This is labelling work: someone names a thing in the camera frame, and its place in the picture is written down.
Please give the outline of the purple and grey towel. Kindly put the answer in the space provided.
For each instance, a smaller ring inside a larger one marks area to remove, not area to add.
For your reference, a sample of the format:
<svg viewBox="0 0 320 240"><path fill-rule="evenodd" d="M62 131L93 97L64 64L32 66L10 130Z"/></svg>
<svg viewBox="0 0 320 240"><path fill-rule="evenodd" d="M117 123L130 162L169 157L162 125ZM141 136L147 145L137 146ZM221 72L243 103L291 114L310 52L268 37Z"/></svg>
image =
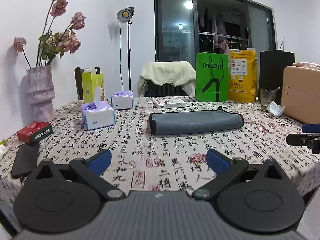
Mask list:
<svg viewBox="0 0 320 240"><path fill-rule="evenodd" d="M192 134L240 129L244 118L219 106L212 111L151 113L149 124L153 135Z"/></svg>

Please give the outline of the black smartphone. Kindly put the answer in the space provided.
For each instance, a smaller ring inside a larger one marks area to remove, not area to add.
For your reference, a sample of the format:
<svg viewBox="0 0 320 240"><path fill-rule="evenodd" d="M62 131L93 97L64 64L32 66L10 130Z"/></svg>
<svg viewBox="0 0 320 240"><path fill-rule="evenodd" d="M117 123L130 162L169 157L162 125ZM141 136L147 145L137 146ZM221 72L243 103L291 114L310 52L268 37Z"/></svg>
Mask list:
<svg viewBox="0 0 320 240"><path fill-rule="evenodd" d="M22 144L17 151L16 158L11 170L13 179L27 177L37 166L37 158L39 155L39 142L31 144Z"/></svg>

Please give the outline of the black paper bag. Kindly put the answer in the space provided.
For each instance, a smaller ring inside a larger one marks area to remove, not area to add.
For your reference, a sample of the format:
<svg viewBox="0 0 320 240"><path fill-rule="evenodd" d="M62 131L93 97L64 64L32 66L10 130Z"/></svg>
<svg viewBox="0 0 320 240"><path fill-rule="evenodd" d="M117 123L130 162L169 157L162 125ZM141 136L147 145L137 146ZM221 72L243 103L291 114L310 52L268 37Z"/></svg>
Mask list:
<svg viewBox="0 0 320 240"><path fill-rule="evenodd" d="M287 66L291 66L295 62L295 54L276 49L274 42L266 51L260 52L259 64L259 91L258 100L261 98L261 90L269 89L276 92L275 102L279 105L281 102L283 88L283 74Z"/></svg>

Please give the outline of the yellow paper bag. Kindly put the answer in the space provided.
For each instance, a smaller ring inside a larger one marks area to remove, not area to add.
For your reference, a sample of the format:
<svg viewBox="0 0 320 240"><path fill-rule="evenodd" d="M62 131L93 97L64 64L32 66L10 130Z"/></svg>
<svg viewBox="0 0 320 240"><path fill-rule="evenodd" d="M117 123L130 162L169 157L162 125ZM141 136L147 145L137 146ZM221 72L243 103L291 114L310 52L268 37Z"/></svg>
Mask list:
<svg viewBox="0 0 320 240"><path fill-rule="evenodd" d="M232 49L229 59L228 98L244 103L255 102L257 80L257 52Z"/></svg>

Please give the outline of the front tissue pack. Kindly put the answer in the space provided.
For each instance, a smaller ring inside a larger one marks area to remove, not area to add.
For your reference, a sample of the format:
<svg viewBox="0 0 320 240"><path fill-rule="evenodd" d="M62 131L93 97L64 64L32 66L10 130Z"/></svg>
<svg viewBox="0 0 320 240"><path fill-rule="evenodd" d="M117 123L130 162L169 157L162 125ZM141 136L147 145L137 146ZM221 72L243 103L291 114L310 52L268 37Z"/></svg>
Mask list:
<svg viewBox="0 0 320 240"><path fill-rule="evenodd" d="M109 127L116 124L114 109L105 101L101 100L102 88L95 88L93 102L81 105L81 114L88 130Z"/></svg>

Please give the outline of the pink textured vase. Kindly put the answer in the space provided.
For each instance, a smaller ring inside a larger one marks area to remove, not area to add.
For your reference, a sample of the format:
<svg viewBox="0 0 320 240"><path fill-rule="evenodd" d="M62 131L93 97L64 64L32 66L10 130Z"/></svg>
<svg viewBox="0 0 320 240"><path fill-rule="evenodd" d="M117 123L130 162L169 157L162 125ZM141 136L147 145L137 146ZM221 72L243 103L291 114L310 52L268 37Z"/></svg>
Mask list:
<svg viewBox="0 0 320 240"><path fill-rule="evenodd" d="M28 102L35 121L51 122L55 118L55 98L52 66L39 66L27 70Z"/></svg>

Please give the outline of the rear tissue pack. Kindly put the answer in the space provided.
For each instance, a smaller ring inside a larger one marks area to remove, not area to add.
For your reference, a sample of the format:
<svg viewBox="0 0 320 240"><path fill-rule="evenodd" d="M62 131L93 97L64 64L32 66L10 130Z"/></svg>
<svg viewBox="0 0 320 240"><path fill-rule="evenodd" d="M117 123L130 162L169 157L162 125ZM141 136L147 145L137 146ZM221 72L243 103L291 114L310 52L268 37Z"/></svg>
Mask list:
<svg viewBox="0 0 320 240"><path fill-rule="evenodd" d="M111 104L114 110L133 109L133 92L118 91L111 96Z"/></svg>

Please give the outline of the green paper shopping bag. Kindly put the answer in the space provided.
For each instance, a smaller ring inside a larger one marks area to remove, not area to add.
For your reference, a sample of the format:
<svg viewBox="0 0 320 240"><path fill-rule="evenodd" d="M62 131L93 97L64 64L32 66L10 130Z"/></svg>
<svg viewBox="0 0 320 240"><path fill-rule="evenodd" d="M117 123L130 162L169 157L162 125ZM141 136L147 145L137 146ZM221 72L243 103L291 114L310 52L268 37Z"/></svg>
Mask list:
<svg viewBox="0 0 320 240"><path fill-rule="evenodd" d="M228 99L228 55L198 53L196 55L195 99L218 102Z"/></svg>

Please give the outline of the yellow-green carton box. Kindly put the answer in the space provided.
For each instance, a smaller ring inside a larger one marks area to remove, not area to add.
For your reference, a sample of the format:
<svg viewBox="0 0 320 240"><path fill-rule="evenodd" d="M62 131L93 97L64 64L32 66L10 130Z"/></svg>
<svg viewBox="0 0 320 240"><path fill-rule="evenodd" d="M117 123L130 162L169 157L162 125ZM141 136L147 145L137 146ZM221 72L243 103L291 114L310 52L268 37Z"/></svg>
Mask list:
<svg viewBox="0 0 320 240"><path fill-rule="evenodd" d="M93 102L95 89L100 87L101 101L105 100L104 92L104 76L102 73L97 72L96 69L85 69L82 73L82 92L84 103Z"/></svg>

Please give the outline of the flat white product box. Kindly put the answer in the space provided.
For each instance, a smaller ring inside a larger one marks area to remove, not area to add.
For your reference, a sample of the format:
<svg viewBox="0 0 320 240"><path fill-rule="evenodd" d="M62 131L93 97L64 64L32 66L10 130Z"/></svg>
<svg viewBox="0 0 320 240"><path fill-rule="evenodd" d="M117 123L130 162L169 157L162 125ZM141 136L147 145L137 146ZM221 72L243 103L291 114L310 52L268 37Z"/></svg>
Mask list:
<svg viewBox="0 0 320 240"><path fill-rule="evenodd" d="M155 100L158 109L171 109L187 107L187 103L181 99L161 99Z"/></svg>

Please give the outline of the dark wooden slatted chair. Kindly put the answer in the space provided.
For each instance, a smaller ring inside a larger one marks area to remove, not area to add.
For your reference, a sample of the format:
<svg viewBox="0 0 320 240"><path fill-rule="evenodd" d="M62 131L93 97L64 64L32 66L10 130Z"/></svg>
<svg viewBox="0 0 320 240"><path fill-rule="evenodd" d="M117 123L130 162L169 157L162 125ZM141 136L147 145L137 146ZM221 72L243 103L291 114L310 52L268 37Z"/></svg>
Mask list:
<svg viewBox="0 0 320 240"><path fill-rule="evenodd" d="M82 86L82 74L83 72L95 72L95 74L100 74L100 67L96 66L95 68L84 68L76 67L74 70L75 74L75 83L78 94L78 100L83 100L83 86Z"/></svg>

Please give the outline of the dark chair under cloth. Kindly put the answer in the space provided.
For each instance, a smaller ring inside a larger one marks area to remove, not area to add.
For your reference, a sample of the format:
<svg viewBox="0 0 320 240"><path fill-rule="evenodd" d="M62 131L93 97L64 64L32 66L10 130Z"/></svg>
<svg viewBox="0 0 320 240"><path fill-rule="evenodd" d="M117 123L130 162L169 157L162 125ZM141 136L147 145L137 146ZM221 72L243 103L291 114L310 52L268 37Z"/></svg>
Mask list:
<svg viewBox="0 0 320 240"><path fill-rule="evenodd" d="M163 84L162 86L154 84L148 80L146 82L147 89L144 93L146 97L158 97L158 96L187 96L188 94L182 89L181 86L173 86L169 83Z"/></svg>

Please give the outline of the cream cloth on chair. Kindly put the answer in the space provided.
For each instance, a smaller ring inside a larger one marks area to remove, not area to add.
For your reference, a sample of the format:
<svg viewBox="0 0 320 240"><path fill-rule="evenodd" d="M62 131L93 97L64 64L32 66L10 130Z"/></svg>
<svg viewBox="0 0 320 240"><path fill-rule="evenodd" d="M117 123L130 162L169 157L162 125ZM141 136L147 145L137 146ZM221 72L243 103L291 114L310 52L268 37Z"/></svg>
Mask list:
<svg viewBox="0 0 320 240"><path fill-rule="evenodd" d="M196 71L188 61L149 62L144 64L137 82L139 97L145 96L148 81L158 86L165 84L174 87L181 86L188 96L195 96Z"/></svg>

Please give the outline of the dark framed window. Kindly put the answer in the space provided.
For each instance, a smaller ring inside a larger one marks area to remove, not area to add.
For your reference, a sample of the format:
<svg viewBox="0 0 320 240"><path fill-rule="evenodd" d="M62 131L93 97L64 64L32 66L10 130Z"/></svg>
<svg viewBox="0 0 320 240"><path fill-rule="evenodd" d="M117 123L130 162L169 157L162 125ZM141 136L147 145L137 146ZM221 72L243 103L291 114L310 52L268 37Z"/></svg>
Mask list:
<svg viewBox="0 0 320 240"><path fill-rule="evenodd" d="M250 0L154 0L156 61L276 48L272 9Z"/></svg>

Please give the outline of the studio light on stand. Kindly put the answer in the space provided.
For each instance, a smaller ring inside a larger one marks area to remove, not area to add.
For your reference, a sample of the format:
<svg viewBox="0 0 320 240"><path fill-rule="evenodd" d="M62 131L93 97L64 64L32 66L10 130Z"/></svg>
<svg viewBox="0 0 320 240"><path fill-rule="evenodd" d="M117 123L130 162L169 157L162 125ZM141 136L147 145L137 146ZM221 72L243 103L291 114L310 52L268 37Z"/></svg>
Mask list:
<svg viewBox="0 0 320 240"><path fill-rule="evenodd" d="M132 24L131 19L134 16L135 11L134 7L127 7L124 8L117 13L117 20L119 22L119 34L120 34L120 44L122 44L122 32L121 32L121 25L127 25L127 71L128 71L128 84L129 84L129 91L132 91L131 85L131 46L130 46L130 26Z"/></svg>

